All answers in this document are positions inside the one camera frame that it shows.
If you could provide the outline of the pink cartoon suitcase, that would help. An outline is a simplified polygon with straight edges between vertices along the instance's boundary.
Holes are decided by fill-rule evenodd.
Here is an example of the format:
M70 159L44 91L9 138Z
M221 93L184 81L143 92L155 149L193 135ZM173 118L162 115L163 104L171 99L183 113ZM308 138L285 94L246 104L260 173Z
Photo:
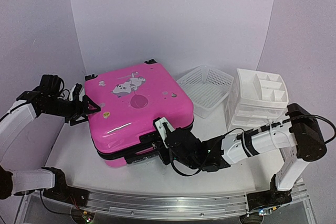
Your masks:
M101 107L89 115L98 155L113 168L132 154L156 153L139 137L156 132L153 121L165 117L174 128L191 130L194 105L169 72L155 60L85 77L85 94Z

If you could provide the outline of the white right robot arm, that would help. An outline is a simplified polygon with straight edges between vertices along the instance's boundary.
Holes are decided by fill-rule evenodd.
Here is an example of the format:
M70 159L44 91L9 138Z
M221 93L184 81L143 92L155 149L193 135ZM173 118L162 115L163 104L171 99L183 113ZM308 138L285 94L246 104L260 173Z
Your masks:
M178 170L175 162L192 169L197 175L200 172L217 172L244 159L289 148L290 153L282 168L271 178L270 188L246 196L249 212L262 212L290 203L296 180L309 163L325 156L327 141L323 138L319 121L335 128L328 119L310 114L293 103L287 106L287 112L281 120L269 121L250 130L238 127L201 141L188 130L174 128L162 117L153 121L156 138L150 146L161 156L164 164L170 164L176 173L184 177L187 174Z

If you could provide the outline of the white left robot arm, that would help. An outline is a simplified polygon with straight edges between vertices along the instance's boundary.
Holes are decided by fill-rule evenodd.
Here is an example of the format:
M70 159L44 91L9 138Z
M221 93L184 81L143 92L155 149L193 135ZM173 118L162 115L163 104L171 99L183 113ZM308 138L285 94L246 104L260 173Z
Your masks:
M87 122L100 110L83 85L66 89L58 75L44 74L39 85L21 93L1 117L1 199L38 190L59 201L82 197L61 169L45 163L62 126Z

